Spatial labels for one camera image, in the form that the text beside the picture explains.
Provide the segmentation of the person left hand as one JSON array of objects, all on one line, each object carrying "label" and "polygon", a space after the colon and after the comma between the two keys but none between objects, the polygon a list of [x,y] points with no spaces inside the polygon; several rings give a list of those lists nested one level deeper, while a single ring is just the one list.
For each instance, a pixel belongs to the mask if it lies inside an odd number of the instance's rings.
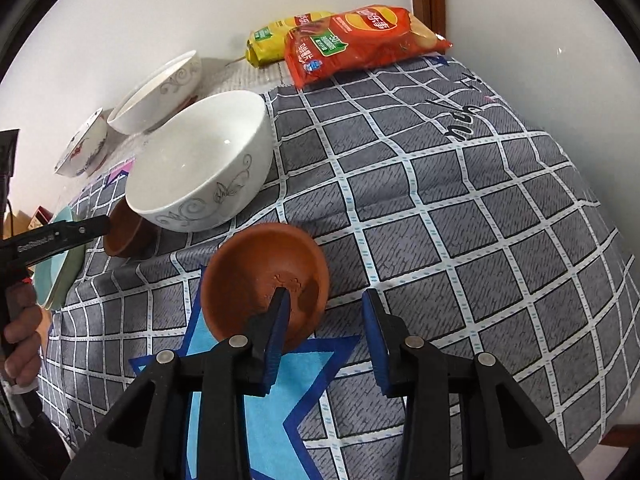
[{"label": "person left hand", "polygon": [[15,348],[4,362],[4,370],[18,386],[26,388],[35,381],[40,370],[38,327],[42,322],[42,311],[32,282],[22,281],[10,287],[6,291],[6,301],[11,322],[3,330],[3,337]]}]

